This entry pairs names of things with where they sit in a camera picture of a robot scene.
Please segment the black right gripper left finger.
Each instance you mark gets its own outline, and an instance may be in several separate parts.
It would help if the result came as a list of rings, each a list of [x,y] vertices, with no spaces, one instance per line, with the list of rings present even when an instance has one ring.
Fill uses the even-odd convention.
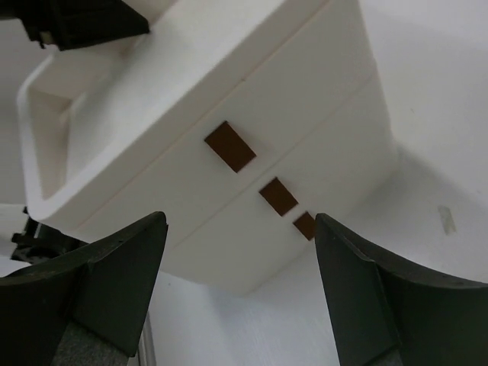
[[[154,212],[83,243],[35,220],[14,258],[40,262],[1,279],[3,365],[126,365],[136,355],[168,232]]]

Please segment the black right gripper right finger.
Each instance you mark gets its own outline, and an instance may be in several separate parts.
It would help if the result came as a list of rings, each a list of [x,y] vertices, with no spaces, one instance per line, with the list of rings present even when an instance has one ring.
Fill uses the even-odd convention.
[[[412,262],[316,216],[316,256],[342,365],[485,365],[487,285]]]

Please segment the white top drawer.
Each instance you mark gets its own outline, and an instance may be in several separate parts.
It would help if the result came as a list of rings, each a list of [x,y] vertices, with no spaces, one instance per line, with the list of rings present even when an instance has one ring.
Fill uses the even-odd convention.
[[[180,1],[72,119],[70,180],[92,173],[77,209],[96,214],[245,89],[343,101],[373,71],[356,1]]]

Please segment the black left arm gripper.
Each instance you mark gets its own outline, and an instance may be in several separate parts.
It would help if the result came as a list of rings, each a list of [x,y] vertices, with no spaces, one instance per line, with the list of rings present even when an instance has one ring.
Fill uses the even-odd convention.
[[[148,20],[120,0],[2,1],[1,20],[14,19],[41,48],[54,45],[61,51],[149,33]]]

